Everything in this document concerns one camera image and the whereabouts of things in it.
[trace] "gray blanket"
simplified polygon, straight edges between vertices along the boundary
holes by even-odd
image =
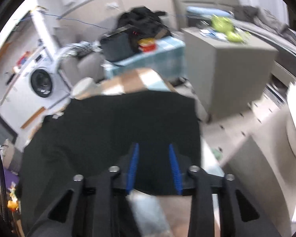
[[[255,25],[277,34],[293,45],[296,46],[296,32],[291,30],[285,23],[280,22],[274,15],[264,8],[257,8],[257,11],[253,10],[252,7],[243,6],[237,8],[238,13],[235,13],[236,20],[248,21]]]

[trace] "white appliance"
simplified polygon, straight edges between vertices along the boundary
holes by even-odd
[[[39,47],[21,68],[1,106],[5,114],[13,115],[9,124],[14,129],[20,128],[42,107],[51,109],[70,95],[68,86],[52,65],[45,48]]]

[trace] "striped cloth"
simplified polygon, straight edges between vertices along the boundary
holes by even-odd
[[[136,68],[151,68],[167,80],[185,77],[185,43],[173,37],[159,39],[156,43],[155,51],[138,53],[115,63],[106,61],[103,65],[106,78]]]

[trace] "purple object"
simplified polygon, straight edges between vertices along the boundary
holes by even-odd
[[[14,182],[15,184],[17,184],[19,182],[18,176],[11,173],[10,171],[8,171],[5,168],[3,170],[4,170],[4,176],[5,176],[5,180],[6,180],[6,188],[7,189],[11,187],[12,182]]]

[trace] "blue pillow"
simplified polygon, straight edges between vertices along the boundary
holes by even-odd
[[[233,16],[228,13],[227,11],[223,11],[220,9],[213,9],[213,8],[202,8],[202,7],[194,7],[194,6],[188,6],[186,8],[187,12],[193,13],[197,16],[209,16],[212,15],[220,16],[220,17],[228,17],[233,18]]]

